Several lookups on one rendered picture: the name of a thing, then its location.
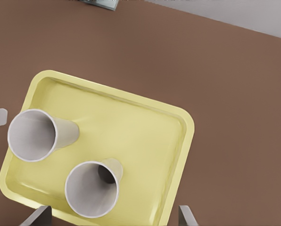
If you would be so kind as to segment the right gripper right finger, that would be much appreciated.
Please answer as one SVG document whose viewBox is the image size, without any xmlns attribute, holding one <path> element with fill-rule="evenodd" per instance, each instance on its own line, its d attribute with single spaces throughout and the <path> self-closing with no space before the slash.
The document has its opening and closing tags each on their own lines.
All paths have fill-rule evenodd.
<svg viewBox="0 0 281 226">
<path fill-rule="evenodd" d="M 178 226 L 198 226 L 188 205 L 180 205 L 178 207 Z"/>
</svg>

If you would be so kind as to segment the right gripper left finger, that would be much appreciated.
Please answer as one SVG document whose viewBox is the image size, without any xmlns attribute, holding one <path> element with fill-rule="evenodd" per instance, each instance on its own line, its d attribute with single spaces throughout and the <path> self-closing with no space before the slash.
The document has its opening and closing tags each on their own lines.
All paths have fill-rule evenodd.
<svg viewBox="0 0 281 226">
<path fill-rule="evenodd" d="M 52 226 L 52 208 L 40 206 L 19 226 Z"/>
</svg>

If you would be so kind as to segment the white IKEA cup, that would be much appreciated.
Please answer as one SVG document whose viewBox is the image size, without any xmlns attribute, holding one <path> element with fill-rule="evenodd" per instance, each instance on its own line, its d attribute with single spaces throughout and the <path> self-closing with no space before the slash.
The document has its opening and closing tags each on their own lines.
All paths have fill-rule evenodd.
<svg viewBox="0 0 281 226">
<path fill-rule="evenodd" d="M 10 123 L 8 145 L 17 158 L 37 162 L 73 144 L 79 135 L 75 122 L 51 116 L 40 109 L 28 109 Z"/>
<path fill-rule="evenodd" d="M 117 203 L 122 176 L 123 167 L 117 159 L 82 162 L 66 178 L 66 201 L 82 217 L 105 216 Z"/>
</svg>

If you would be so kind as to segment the pale yellow rectangular tray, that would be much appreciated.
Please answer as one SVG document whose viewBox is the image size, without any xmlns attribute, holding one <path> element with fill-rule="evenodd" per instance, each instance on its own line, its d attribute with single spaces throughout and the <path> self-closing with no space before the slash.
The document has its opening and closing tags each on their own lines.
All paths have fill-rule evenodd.
<svg viewBox="0 0 281 226">
<path fill-rule="evenodd" d="M 195 125 L 185 110 L 119 89 L 46 70 L 32 79 L 22 110 L 37 108 L 75 122 L 72 145 L 39 162 L 7 150 L 0 190 L 31 208 L 52 207 L 53 216 L 81 226 L 165 226 L 174 204 Z M 76 214 L 65 181 L 79 163 L 117 159 L 123 167 L 119 198 L 105 216 Z"/>
</svg>

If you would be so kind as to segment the silver frame post foot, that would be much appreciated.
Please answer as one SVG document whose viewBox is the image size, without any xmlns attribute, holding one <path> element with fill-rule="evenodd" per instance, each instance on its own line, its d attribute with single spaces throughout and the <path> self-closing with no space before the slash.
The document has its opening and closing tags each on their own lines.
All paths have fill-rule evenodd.
<svg viewBox="0 0 281 226">
<path fill-rule="evenodd" d="M 112 11 L 116 10 L 116 7 L 119 2 L 119 0 L 79 0 L 79 1 Z"/>
</svg>

